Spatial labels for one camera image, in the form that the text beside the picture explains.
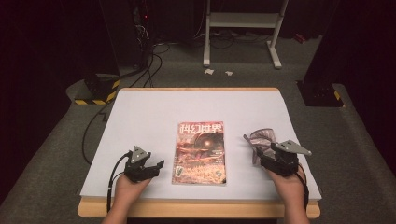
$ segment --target white stand leg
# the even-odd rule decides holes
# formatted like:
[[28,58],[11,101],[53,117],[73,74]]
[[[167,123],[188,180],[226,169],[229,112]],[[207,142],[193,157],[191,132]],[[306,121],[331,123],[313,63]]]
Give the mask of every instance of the white stand leg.
[[270,50],[271,58],[273,59],[274,67],[281,69],[282,64],[280,63],[279,57],[277,56],[276,49],[271,47],[271,41],[267,41],[268,49]]
[[270,50],[270,54],[271,54],[271,57],[274,62],[274,67],[276,69],[282,68],[282,64],[280,63],[279,57],[277,56],[277,53],[276,53],[275,44],[277,41],[277,36],[279,35],[280,27],[282,26],[283,18],[285,17],[285,11],[286,11],[286,7],[288,6],[288,2],[289,2],[289,0],[283,1],[282,8],[280,9],[279,16],[277,17],[277,20],[276,20],[276,27],[275,27],[274,34],[273,34],[273,39],[270,41],[267,41],[268,49]]
[[210,0],[206,5],[206,28],[205,28],[205,47],[204,47],[204,67],[210,66]]

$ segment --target yellow black striped tape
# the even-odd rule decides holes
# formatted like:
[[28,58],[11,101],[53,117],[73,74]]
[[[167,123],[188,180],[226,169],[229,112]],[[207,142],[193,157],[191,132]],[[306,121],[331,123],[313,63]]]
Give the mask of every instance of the yellow black striped tape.
[[339,101],[341,99],[341,96],[338,93],[338,91],[334,91],[334,96],[335,96],[335,99],[337,99],[337,101]]
[[119,85],[119,80],[114,82],[111,93],[105,99],[75,99],[75,103],[77,105],[105,105],[109,103],[112,99],[114,99]]

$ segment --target magazine title text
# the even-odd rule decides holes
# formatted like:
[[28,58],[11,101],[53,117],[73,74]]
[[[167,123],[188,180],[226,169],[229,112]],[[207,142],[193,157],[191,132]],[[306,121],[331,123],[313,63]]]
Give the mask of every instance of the magazine title text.
[[222,133],[222,125],[214,124],[182,124],[180,133]]

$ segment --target metal stand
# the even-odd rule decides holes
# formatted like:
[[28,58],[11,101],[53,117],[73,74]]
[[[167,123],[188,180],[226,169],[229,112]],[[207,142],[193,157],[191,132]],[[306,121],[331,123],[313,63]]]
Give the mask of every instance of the metal stand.
[[204,47],[204,67],[210,66],[210,27],[250,27],[273,28],[273,38],[267,41],[267,46],[276,69],[282,68],[277,56],[275,44],[289,0],[284,0],[279,13],[218,13],[210,12],[210,0],[206,6],[206,28]]

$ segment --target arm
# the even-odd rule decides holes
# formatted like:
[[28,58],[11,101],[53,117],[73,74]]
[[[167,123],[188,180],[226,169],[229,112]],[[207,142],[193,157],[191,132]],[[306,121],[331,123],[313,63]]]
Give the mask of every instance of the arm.
[[136,202],[150,181],[151,179],[147,179],[140,183],[133,183],[126,175],[120,175],[116,184],[113,206],[102,221],[102,224],[126,223],[130,207]]
[[[304,188],[296,175],[283,177],[267,170],[274,180],[276,191],[285,204],[285,224],[309,223],[304,208]],[[304,171],[299,167],[298,174],[304,176]]]

